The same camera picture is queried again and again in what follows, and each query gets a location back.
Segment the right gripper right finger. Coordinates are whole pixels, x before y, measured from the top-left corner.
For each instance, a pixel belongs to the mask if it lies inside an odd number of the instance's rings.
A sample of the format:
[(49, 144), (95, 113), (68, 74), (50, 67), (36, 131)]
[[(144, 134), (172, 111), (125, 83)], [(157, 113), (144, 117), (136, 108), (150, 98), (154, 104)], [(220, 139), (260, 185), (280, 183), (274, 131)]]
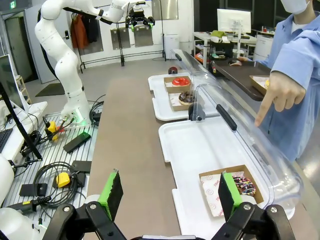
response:
[(243, 201), (230, 173), (221, 173), (218, 195), (225, 223), (213, 236), (214, 240), (241, 240), (246, 235), (257, 240), (295, 239), (283, 207), (272, 204), (262, 209)]

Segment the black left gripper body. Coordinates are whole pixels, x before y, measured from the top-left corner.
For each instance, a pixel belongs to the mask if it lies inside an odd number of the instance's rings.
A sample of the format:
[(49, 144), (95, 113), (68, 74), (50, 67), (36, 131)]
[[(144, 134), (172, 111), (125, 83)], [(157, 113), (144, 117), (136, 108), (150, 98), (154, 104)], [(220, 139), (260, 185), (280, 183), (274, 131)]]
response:
[(143, 9), (131, 9), (128, 13), (128, 17), (135, 18), (135, 25), (137, 25), (139, 22), (142, 22), (144, 25), (148, 25), (148, 20), (145, 17)]

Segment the person's left hand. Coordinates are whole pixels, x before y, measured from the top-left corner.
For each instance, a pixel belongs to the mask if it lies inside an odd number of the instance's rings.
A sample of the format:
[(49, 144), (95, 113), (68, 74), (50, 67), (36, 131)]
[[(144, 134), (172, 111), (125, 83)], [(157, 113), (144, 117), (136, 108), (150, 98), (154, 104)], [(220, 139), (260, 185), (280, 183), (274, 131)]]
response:
[(272, 104), (277, 112), (289, 110), (293, 105), (298, 105), (305, 94), (306, 89), (295, 80), (282, 72), (272, 71), (269, 75), (268, 89), (255, 118), (255, 126), (261, 125)]

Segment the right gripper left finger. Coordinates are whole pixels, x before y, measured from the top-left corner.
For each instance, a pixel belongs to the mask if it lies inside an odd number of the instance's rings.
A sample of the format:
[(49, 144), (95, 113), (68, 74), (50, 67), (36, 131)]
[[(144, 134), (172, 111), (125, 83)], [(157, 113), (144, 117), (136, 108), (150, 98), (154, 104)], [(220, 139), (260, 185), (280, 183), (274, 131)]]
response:
[(100, 240), (125, 240), (115, 224), (115, 218), (123, 196), (119, 171), (114, 169), (99, 195), (75, 208), (61, 204), (55, 211), (46, 230), (47, 240), (82, 240), (87, 233), (95, 233)]

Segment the person's right hand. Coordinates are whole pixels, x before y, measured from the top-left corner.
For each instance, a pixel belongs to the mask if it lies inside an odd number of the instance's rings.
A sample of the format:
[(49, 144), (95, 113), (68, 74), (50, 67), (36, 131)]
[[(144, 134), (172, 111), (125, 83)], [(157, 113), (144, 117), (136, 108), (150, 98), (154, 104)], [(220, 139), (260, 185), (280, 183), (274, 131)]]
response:
[(229, 65), (230, 66), (249, 66), (254, 63), (250, 58), (239, 56), (236, 60), (232, 60)]

